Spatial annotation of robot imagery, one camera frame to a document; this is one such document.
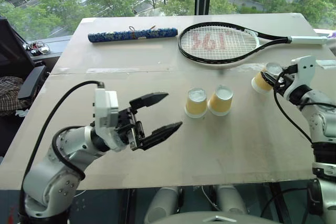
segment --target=table surface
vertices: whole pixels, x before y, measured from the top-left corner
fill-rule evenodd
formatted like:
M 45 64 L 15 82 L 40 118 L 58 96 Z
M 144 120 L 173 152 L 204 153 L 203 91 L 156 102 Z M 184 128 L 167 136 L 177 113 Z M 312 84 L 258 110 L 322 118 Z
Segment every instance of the table surface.
M 83 19 L 66 50 L 37 96 L 2 164 L 0 189 L 18 189 L 43 122 L 60 97 L 85 80 L 100 80 L 107 90 L 116 90 L 120 109 L 136 97 L 155 91 L 170 95 L 150 109 L 139 110 L 145 132 L 183 121 L 167 141 L 148 151 L 125 151 L 106 155 L 86 170 L 80 189 L 139 188 L 171 185 L 205 185 L 276 182 L 308 179 L 313 161 L 306 139 L 284 118 L 272 94 L 261 95 L 251 87 L 251 79 L 267 62 L 283 66 L 293 58 L 315 55 L 334 59 L 326 46 L 277 45 L 266 48 L 243 62 L 230 66 L 206 66 L 183 57 L 177 37 L 92 44 L 87 34 L 103 31 L 187 26 L 205 22 L 234 23 L 262 33 L 288 36 L 315 36 L 301 14 L 239 14 L 182 17 L 130 17 Z M 332 79 L 335 69 L 316 67 L 311 87 L 336 98 Z M 184 113 L 186 93 L 202 87 L 210 96 L 217 85 L 232 88 L 232 110 L 225 117 L 208 112 L 201 119 Z M 92 122 L 95 86 L 73 93 L 52 119 L 35 162 L 43 158 L 51 137 L 69 125 Z M 289 115 L 308 130 L 300 112 L 280 99 Z

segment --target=paper cup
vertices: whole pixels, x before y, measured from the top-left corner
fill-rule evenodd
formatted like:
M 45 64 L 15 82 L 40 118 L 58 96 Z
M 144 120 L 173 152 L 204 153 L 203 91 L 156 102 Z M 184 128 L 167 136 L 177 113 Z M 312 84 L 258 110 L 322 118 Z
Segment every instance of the paper cup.
M 205 90 L 201 88 L 190 89 L 184 107 L 185 113 L 191 118 L 201 118 L 205 115 L 206 109 Z
M 230 111 L 232 97 L 233 91 L 229 87 L 219 85 L 208 102 L 209 110 L 214 115 L 226 115 Z
M 282 72 L 282 67 L 277 63 L 270 62 L 266 64 L 266 66 L 262 69 L 262 72 L 278 76 Z M 263 79 L 261 72 L 257 73 L 257 75 L 252 79 L 251 84 L 254 90 L 261 94 L 266 94 L 272 89 L 272 86 Z

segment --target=white grip tape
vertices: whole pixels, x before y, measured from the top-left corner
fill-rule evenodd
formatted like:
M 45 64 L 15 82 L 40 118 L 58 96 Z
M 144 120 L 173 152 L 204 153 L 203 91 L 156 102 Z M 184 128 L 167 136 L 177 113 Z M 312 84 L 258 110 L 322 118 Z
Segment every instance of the white grip tape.
M 324 45 L 327 43 L 326 36 L 289 36 L 292 44 Z

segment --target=black chair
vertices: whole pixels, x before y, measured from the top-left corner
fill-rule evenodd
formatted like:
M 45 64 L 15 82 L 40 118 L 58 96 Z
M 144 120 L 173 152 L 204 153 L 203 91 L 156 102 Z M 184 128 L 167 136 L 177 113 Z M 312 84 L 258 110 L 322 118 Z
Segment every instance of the black chair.
M 38 87 L 47 74 L 43 62 L 33 62 L 23 48 L 25 41 L 12 29 L 5 17 L 0 17 L 0 77 L 15 76 L 24 80 L 18 99 L 33 102 Z M 14 115 L 0 116 L 0 156 L 7 152 L 23 119 Z

